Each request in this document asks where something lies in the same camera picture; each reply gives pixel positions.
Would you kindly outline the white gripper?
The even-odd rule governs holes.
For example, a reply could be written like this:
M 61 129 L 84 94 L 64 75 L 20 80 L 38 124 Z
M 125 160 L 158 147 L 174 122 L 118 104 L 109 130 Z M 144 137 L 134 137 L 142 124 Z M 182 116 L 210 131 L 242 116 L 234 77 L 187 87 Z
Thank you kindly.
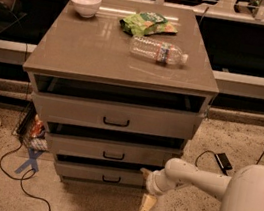
M 151 172 L 144 167 L 140 169 L 143 177 L 146 179 L 146 188 L 149 194 L 142 196 L 139 211 L 150 211 L 157 203 L 156 196 L 165 195 L 176 187 L 176 183 L 170 180 L 164 170 Z

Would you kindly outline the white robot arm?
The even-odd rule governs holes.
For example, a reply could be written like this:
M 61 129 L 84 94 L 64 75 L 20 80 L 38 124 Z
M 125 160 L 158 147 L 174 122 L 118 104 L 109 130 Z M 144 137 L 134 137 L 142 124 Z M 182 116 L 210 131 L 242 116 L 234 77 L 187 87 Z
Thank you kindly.
M 162 170 L 141 169 L 146 193 L 139 211 L 150 211 L 169 190 L 193 185 L 221 203 L 219 211 L 264 211 L 264 165 L 249 165 L 233 176 L 201 171 L 193 164 L 171 158 Z

